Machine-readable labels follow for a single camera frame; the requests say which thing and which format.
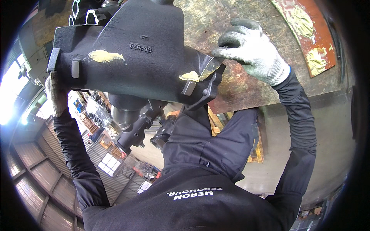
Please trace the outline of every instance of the worker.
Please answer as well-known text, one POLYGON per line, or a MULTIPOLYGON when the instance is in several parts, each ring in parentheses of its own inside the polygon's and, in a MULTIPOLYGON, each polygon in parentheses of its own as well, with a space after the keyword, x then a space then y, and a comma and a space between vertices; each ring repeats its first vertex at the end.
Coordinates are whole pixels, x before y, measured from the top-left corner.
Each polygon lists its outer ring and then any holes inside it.
POLYGON ((164 145, 162 176, 148 190, 111 207, 68 112, 68 89, 53 71, 46 83, 47 96, 53 102, 54 130, 74 178, 85 230, 290 229, 316 157, 310 103, 293 69, 260 26, 247 19, 233 19, 231 24, 213 55, 238 61, 250 76, 272 86, 286 107, 292 144, 275 193, 263 199, 235 185, 243 179, 241 171, 253 148, 257 109, 235 112, 212 137, 205 106, 193 112, 182 109, 164 145))

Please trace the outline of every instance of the concrete floor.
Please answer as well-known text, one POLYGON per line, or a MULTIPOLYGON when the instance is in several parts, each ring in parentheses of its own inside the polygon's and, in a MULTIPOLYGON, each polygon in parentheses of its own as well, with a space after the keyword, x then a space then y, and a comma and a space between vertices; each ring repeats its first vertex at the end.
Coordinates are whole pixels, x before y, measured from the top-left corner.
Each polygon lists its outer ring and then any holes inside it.
MULTIPOLYGON (((322 201, 339 187, 351 166, 355 142, 352 140, 350 121, 350 95, 332 92, 310 98, 317 132, 315 168, 303 196, 302 209, 322 201)), ((245 178, 236 183, 255 194, 273 194, 290 152, 289 123, 280 104, 260 108, 264 161, 247 163, 242 172, 245 178)), ((140 160, 163 168, 163 157, 158 149, 144 140, 145 148, 132 147, 140 160)))

